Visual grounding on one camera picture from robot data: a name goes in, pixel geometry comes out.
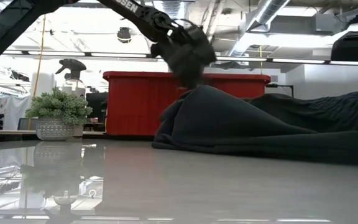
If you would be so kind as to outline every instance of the white spray bottle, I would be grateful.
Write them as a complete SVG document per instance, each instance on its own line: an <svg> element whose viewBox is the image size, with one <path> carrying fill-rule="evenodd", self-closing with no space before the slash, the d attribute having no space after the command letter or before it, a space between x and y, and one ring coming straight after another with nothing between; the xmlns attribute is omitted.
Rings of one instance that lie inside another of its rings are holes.
<svg viewBox="0 0 358 224"><path fill-rule="evenodd" d="M62 86L62 91L76 96L85 97L85 84L80 80L80 76L81 71L86 70L86 66L79 60L69 58L59 60L59 63L62 67L56 72L56 74L61 73L66 68L70 70L70 73L65 74L66 80ZM82 138L83 130L84 127L82 125L75 126L74 138Z"/></svg>

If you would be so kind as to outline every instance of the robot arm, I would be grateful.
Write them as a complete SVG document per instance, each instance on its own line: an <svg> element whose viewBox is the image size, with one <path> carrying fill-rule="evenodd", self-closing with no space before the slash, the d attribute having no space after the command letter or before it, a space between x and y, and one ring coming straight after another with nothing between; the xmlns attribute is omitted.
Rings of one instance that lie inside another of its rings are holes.
<svg viewBox="0 0 358 224"><path fill-rule="evenodd" d="M165 13L133 0L98 1L133 22L156 43L151 48L152 56L161 56L183 86L195 87L203 67L216 60L212 46L199 27L192 25L185 29ZM0 55L39 16L76 2L78 0L13 0L0 12Z"/></svg>

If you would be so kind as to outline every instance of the ceiling pipe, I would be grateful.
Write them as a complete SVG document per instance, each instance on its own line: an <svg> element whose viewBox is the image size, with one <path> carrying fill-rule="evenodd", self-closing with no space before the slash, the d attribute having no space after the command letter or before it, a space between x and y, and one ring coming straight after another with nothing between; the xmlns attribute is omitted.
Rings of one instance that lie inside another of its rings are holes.
<svg viewBox="0 0 358 224"><path fill-rule="evenodd" d="M261 0L256 9L254 18L247 26L246 31L255 29L258 26L269 24L274 17L277 16L278 11L285 7L290 0Z"/></svg>
<svg viewBox="0 0 358 224"><path fill-rule="evenodd" d="M208 41L212 41L213 35L216 30L217 21L222 14L223 0L211 1L208 6L208 16L203 23L203 31L206 34Z"/></svg>
<svg viewBox="0 0 358 224"><path fill-rule="evenodd" d="M248 31L260 26L268 25L277 16L280 9L285 7L290 0L261 0L258 4L258 8L255 10L255 16L246 22L246 28L244 34L240 37L233 48L228 51L227 56L240 57L253 43L247 41L250 33Z"/></svg>
<svg viewBox="0 0 358 224"><path fill-rule="evenodd" d="M182 2L180 1L161 1L162 11L167 13L172 19L182 19L178 18L180 9L183 7Z"/></svg>

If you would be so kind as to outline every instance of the red storage bin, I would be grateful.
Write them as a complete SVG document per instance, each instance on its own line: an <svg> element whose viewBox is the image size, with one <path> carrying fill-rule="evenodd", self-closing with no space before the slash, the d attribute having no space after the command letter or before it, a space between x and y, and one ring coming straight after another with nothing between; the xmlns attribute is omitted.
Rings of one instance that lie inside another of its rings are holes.
<svg viewBox="0 0 358 224"><path fill-rule="evenodd" d="M268 75L204 74L206 84L236 97L263 95ZM186 90L171 73L105 72L109 82L106 132L113 136L153 136L159 117Z"/></svg>

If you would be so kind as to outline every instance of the ceiling duct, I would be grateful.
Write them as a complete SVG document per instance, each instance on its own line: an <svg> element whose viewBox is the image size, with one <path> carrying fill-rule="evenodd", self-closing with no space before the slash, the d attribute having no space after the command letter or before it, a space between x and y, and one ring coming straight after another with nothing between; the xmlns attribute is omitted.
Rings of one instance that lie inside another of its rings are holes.
<svg viewBox="0 0 358 224"><path fill-rule="evenodd" d="M248 48L247 36L249 34L247 32L260 26L269 25L270 22L277 16L278 11L285 7L289 2L290 0L261 0L258 4L258 8L252 12L254 15L253 18L249 20L249 22L246 21L244 24L245 27L242 28L243 30L245 28L244 34L239 41L234 44L233 48L228 51L228 56L242 56Z"/></svg>
<svg viewBox="0 0 358 224"><path fill-rule="evenodd" d="M183 4L180 1L161 1L162 11L167 13L172 19L182 19L178 18L180 9L183 7Z"/></svg>
<svg viewBox="0 0 358 224"><path fill-rule="evenodd" d="M246 31L250 31L261 25L269 24L274 17L276 17L278 11L285 7L289 2L290 0L261 0L255 11L254 18L248 23Z"/></svg>

